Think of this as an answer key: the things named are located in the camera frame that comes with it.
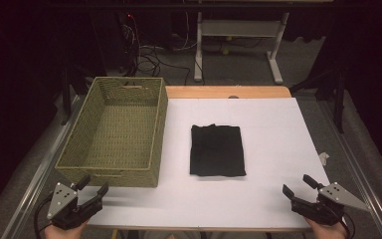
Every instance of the floor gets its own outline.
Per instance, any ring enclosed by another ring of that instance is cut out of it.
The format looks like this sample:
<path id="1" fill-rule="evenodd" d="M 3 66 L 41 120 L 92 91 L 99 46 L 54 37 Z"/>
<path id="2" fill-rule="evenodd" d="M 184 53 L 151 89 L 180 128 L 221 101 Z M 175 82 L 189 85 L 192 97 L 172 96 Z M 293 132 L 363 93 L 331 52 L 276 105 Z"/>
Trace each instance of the floor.
<path id="1" fill-rule="evenodd" d="M 283 41 L 277 59 L 285 81 L 284 86 L 291 87 L 306 79 L 323 40 L 310 43 L 305 43 L 302 39 L 294 42 Z M 233 39 L 228 42 L 226 40 L 219 41 L 219 39 L 205 39 L 203 42 L 204 82 L 201 83 L 193 81 L 193 49 L 171 52 L 156 49 L 160 63 L 157 64 L 157 67 L 160 67 L 159 76 L 163 77 L 170 85 L 184 85 L 186 83 L 186 85 L 205 84 L 207 86 L 272 86 L 274 85 L 273 76 L 265 55 L 266 49 L 269 49 L 272 44 L 272 40 Z M 146 54 L 150 54 L 152 51 L 151 48 L 141 48 L 141 55 L 147 56 Z M 147 76 L 145 73 L 152 73 L 152 68 L 155 66 L 155 58 L 152 58 L 153 63 L 145 62 L 144 59 L 140 59 L 142 64 L 139 66 L 141 72 L 137 73 L 138 76 Z M 109 72 L 111 75 L 120 75 L 115 69 Z M 348 160 L 348 157 L 351 156 L 362 158 L 362 165 L 355 167 L 363 167 L 365 170 L 363 172 L 367 175 L 367 182 L 372 187 L 374 195 L 382 202 L 382 170 L 381 174 L 377 176 L 375 169 L 371 168 L 374 165 L 382 168 L 382 159 L 380 159 L 377 148 L 369 138 L 368 131 L 357 116 L 350 95 L 345 95 L 343 117 L 345 134 L 343 137 L 346 144 L 342 144 L 342 135 L 336 134 L 335 128 L 330 122 L 333 101 L 318 102 L 314 97 L 314 93 L 315 90 L 303 90 L 296 93 L 294 97 L 297 98 L 317 152 L 326 152 L 330 156 L 327 165 L 324 167 L 330 181 L 338 181 L 339 184 L 344 185 L 346 189 L 359 198 L 368 199 L 369 194 L 365 193 L 365 191 L 368 192 L 368 188 L 365 189 L 363 187 L 365 184 L 359 183 L 359 173 L 354 174 L 350 160 Z M 58 99 L 55 104 L 60 106 L 61 99 Z M 10 183 L 3 191 L 0 197 L 0 238 L 34 238 L 32 209 L 35 206 L 33 205 L 41 201 L 53 190 L 56 182 L 66 182 L 57 171 L 51 170 L 49 175 L 45 177 L 43 186 L 39 187 L 36 193 L 33 193 L 35 196 L 31 198 L 31 201 L 27 202 L 32 206 L 26 210 L 21 210 L 21 214 L 25 217 L 15 217 L 14 223 L 10 223 L 11 218 L 17 211 L 17 207 L 19 207 L 26 191 L 29 189 L 32 179 L 41 174 L 41 163 L 50 158 L 50 153 L 58 153 L 58 148 L 54 146 L 54 143 L 58 137 L 61 137 L 61 130 L 63 129 L 61 121 L 63 117 L 64 112 L 60 108 L 54 121 L 20 163 L 17 170 L 14 171 Z M 352 208 L 347 208 L 347 213 L 351 215 L 356 225 L 355 238 L 382 238 L 382 229 L 380 229 L 382 227 L 378 227 L 376 224 L 376 222 L 378 224 L 382 223 L 382 220 L 380 220 L 382 217 Z M 45 215 L 41 214 L 39 218 L 39 223 L 46 225 Z M 15 232 L 11 228 L 19 228 L 20 230 Z M 139 234 L 140 238 L 164 239 L 171 233 L 140 232 Z M 175 234 L 178 238 L 200 238 L 199 233 L 195 232 L 176 232 Z M 112 230 L 110 229 L 87 228 L 84 232 L 84 238 L 111 238 L 111 236 Z M 208 238 L 217 239 L 266 238 L 264 233 L 216 232 L 209 233 L 208 236 Z M 273 238 L 276 239 L 304 238 L 305 236 L 306 238 L 313 238 L 311 233 L 306 233 L 306 235 L 300 233 L 273 234 Z"/>

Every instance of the robotic hand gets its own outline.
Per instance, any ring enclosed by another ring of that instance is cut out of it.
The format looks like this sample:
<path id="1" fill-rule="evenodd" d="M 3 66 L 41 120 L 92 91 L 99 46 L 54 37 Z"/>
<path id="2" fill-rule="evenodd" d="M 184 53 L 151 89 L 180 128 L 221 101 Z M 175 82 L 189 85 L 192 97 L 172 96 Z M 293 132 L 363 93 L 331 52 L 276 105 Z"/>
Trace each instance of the robotic hand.
<path id="1" fill-rule="evenodd" d="M 303 176 L 303 181 L 313 189 L 318 190 L 315 203 L 295 197 L 294 193 L 286 185 L 283 187 L 283 193 L 289 198 L 293 212 L 319 224 L 331 226 L 338 222 L 342 223 L 344 206 L 355 207 L 365 211 L 370 210 L 370 207 L 337 184 L 337 182 L 324 186 L 306 174 Z"/>
<path id="2" fill-rule="evenodd" d="M 54 226 L 64 230 L 76 228 L 102 210 L 101 200 L 108 191 L 107 183 L 101 187 L 94 198 L 83 205 L 77 205 L 78 190 L 82 190 L 90 180 L 90 176 L 87 175 L 71 187 L 62 183 L 56 185 L 47 215 Z"/>

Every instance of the metal frame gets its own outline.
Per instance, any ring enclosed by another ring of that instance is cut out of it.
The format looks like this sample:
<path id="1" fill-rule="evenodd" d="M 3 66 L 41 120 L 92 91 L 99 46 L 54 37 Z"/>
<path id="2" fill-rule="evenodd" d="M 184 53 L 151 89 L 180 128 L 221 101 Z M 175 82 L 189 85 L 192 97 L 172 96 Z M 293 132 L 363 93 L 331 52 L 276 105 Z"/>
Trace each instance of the metal frame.
<path id="1" fill-rule="evenodd" d="M 203 36 L 240 36 L 275 38 L 272 51 L 267 51 L 268 61 L 277 85 L 282 85 L 281 72 L 276 61 L 279 46 L 287 25 L 289 12 L 283 13 L 281 21 L 231 21 L 231 20 L 203 20 L 202 13 L 198 13 L 197 20 L 197 51 L 195 55 L 194 81 L 203 80 L 203 54 L 201 51 Z"/>
<path id="2" fill-rule="evenodd" d="M 347 166 L 349 168 L 349 171 L 351 172 L 353 180 L 358 186 L 364 201 L 366 201 L 367 205 L 371 207 L 371 216 L 373 217 L 376 226 L 382 235 L 382 205 L 380 199 L 378 198 L 377 194 L 374 192 L 374 189 L 368 182 L 366 175 L 360 167 L 360 164 L 358 162 L 359 160 L 356 158 L 355 154 L 350 149 L 344 134 L 340 133 L 339 129 L 333 123 L 333 113 L 328 107 L 327 102 L 322 101 L 318 103 L 320 105 L 321 111 L 327 118 L 328 124 L 332 128 L 334 135 L 336 136 L 337 140 L 340 143 L 340 146 L 342 147 L 346 155 Z"/>
<path id="3" fill-rule="evenodd" d="M 65 125 L 62 125 L 61 131 L 59 132 L 54 144 L 49 148 L 45 157 L 42 159 L 36 173 L 34 174 L 29 187 L 24 193 L 23 198 L 20 201 L 17 209 L 14 212 L 7 228 L 5 229 L 2 239 L 6 238 L 20 238 L 23 227 L 25 226 L 27 219 L 33 210 L 33 207 L 39 198 L 43 186 L 48 179 L 49 173 L 54 168 L 56 164 L 56 157 L 59 155 L 60 147 L 62 142 L 67 137 L 69 129 L 74 124 L 74 121 L 80 111 L 80 105 L 83 103 L 84 98 L 80 99 L 75 97 L 72 103 L 72 108 L 74 109 L 73 116 L 67 121 Z"/>

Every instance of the table leg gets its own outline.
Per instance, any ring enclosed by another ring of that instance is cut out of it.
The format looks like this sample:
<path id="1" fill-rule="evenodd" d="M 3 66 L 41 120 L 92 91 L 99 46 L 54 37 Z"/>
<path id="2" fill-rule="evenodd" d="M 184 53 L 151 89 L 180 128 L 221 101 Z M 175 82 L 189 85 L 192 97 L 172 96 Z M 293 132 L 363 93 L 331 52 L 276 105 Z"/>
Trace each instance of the table leg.
<path id="1" fill-rule="evenodd" d="M 195 66 L 194 66 L 194 81 L 201 82 L 203 80 L 203 56 L 201 53 L 201 21 L 202 21 L 202 13 L 198 13 L 197 20 L 197 52 L 195 54 Z"/>
<path id="2" fill-rule="evenodd" d="M 287 18 L 289 13 L 284 13 L 282 15 L 282 23 L 278 28 L 278 33 L 276 35 L 275 47 L 271 52 L 267 52 L 269 64 L 272 69 L 273 77 L 275 78 L 275 83 L 281 85 L 284 83 L 282 79 L 281 72 L 279 71 L 278 63 L 276 61 L 276 55 L 278 54 L 279 46 L 281 45 L 282 36 L 284 35 L 285 27 L 287 26 Z"/>

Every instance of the white table surface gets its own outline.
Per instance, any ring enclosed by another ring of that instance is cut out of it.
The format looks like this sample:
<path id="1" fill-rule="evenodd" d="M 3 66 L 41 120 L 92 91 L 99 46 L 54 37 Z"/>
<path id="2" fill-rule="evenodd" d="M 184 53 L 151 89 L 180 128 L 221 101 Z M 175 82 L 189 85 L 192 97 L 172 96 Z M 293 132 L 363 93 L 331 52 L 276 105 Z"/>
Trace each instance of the white table surface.
<path id="1" fill-rule="evenodd" d="M 241 128 L 247 176 L 190 175 L 191 126 Z M 297 102 L 288 99 L 170 99 L 156 188 L 111 187 L 103 210 L 89 225 L 108 228 L 303 231 L 309 226 L 290 210 L 286 184 L 314 202 L 304 174 L 324 185 L 318 159 Z M 86 187 L 80 203 L 96 195 Z"/>

